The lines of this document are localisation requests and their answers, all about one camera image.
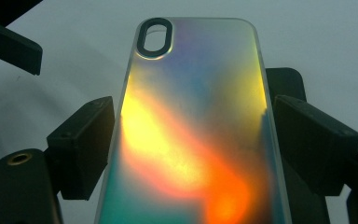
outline black plastic bracket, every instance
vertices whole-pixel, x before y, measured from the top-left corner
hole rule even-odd
[[[57,193],[87,200],[104,167],[115,115],[112,97],[83,105],[48,136],[48,149],[0,160],[0,223],[61,224]]]
[[[297,71],[267,76],[293,223],[329,223],[324,196],[345,184],[350,223],[358,224],[358,132],[308,104]]]
[[[42,48],[0,24],[0,59],[33,75],[40,74]]]

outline camera cutout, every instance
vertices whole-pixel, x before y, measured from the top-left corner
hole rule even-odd
[[[137,49],[145,57],[155,58],[171,47],[172,25],[162,18],[145,21],[139,31]]]

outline metal ring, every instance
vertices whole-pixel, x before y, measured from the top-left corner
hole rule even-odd
[[[20,164],[27,162],[31,158],[32,158],[32,154],[30,154],[30,153],[20,153],[20,154],[16,154],[16,155],[10,157],[10,159],[8,159],[8,161],[7,161],[7,164],[8,165],[20,165]]]

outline gray background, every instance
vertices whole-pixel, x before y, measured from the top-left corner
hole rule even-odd
[[[293,67],[309,102],[358,131],[358,1],[45,0],[8,26],[44,50],[40,77],[0,61],[0,158],[46,149],[46,137],[88,101],[118,103],[136,26],[152,17],[236,17],[257,29],[266,67]],[[92,223],[91,199],[61,200],[65,223]],[[345,188],[328,198],[348,223]]]

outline holographic phone case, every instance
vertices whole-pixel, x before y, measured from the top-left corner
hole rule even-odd
[[[291,223],[249,22],[144,21],[119,110],[97,223]]]

